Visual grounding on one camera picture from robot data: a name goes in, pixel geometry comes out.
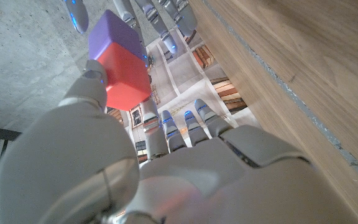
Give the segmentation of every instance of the cube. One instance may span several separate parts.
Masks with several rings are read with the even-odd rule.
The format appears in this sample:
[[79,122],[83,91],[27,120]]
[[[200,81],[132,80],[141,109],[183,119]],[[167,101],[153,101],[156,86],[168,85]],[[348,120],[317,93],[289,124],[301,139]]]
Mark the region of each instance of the cube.
[[113,42],[143,59],[143,46],[137,32],[112,11],[106,10],[89,34],[89,58],[97,60]]
[[89,57],[108,76],[107,106],[129,111],[151,95],[137,32],[107,10],[89,35]]

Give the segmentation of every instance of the purple cube face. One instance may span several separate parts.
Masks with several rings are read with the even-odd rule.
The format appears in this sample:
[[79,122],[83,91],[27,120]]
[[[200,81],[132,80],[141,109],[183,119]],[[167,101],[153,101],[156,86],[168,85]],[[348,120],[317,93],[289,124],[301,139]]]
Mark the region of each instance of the purple cube face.
[[89,59],[97,60],[113,42],[143,60],[143,46],[137,32],[112,11],[106,10],[89,34]]

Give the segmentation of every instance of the red cube face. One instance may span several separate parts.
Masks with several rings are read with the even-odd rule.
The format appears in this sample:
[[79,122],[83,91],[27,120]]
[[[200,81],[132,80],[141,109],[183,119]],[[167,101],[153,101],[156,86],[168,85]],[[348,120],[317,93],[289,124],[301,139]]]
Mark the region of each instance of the red cube face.
[[151,94],[143,60],[113,42],[98,58],[108,76],[107,106],[129,111]]

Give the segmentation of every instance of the wooden surface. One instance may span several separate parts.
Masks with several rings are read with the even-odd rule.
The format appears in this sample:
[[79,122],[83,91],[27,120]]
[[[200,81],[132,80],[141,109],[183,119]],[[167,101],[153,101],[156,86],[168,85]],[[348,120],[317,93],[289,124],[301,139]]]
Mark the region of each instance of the wooden surface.
[[[358,1],[206,2],[358,159]],[[355,169],[210,8],[190,4],[198,33],[261,126],[304,150],[358,215]]]

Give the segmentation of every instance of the ceiling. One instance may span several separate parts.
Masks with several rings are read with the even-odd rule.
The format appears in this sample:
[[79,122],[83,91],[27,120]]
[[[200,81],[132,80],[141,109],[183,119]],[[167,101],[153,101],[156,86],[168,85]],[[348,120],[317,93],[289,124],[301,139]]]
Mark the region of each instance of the ceiling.
[[[175,24],[152,0],[167,27]],[[158,38],[131,0],[145,43]],[[62,0],[0,1],[0,128],[23,132],[57,106],[88,59],[88,34],[112,0],[84,0],[89,15],[85,34],[74,30]]]

